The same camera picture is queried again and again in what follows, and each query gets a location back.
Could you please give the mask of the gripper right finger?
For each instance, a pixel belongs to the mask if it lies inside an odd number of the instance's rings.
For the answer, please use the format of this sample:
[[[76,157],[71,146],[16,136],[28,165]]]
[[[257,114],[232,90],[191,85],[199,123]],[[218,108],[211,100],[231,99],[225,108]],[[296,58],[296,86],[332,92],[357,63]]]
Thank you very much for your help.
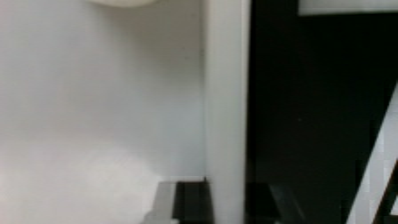
[[[307,224],[294,194],[284,184],[247,184],[245,224]]]

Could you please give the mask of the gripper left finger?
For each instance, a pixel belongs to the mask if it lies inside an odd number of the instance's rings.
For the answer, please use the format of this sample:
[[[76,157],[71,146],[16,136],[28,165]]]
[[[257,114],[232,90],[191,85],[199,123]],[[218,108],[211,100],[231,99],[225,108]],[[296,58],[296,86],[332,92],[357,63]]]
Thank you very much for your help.
[[[158,184],[152,208],[140,224],[213,224],[211,191],[206,181]]]

